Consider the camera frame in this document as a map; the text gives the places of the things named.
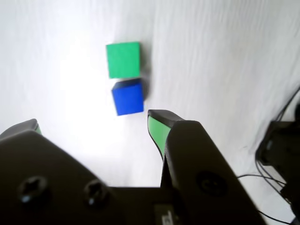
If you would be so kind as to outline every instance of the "white table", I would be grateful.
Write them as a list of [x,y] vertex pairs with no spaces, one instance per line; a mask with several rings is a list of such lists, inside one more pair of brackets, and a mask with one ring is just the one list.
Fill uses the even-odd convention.
[[[109,185],[158,186],[147,110],[167,109],[200,121],[237,175],[255,173],[300,83],[299,15],[296,0],[0,0],[0,132],[36,118]],[[143,44],[150,95],[144,113],[117,117],[105,45],[126,41]],[[265,181],[242,183],[260,210],[293,218]]]

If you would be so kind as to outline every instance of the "green cube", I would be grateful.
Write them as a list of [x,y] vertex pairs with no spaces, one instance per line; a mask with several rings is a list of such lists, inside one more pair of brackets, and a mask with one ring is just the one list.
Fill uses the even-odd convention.
[[140,45],[138,42],[106,46],[109,78],[140,76]]

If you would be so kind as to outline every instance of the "screw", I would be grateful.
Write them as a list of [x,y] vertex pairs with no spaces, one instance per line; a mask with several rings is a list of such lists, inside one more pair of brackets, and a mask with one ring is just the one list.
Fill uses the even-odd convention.
[[100,206],[103,205],[104,200],[108,195],[107,188],[99,180],[92,180],[89,182],[84,190],[84,200],[89,206]]
[[202,171],[196,177],[199,188],[212,196],[224,196],[227,192],[226,181],[216,173]]
[[18,197],[24,204],[35,203],[45,199],[48,190],[48,182],[42,176],[34,176],[24,180],[18,188]]

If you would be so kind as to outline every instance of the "block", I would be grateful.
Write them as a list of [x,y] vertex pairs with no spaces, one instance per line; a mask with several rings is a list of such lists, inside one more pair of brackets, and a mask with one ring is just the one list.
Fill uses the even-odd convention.
[[140,45],[138,42],[106,46],[109,78],[140,76]]
[[141,79],[117,82],[112,95],[118,116],[144,111]]

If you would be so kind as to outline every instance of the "blue cube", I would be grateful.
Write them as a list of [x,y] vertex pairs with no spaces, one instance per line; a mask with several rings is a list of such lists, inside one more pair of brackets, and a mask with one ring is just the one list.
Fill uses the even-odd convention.
[[118,116],[144,111],[141,79],[117,82],[112,95]]

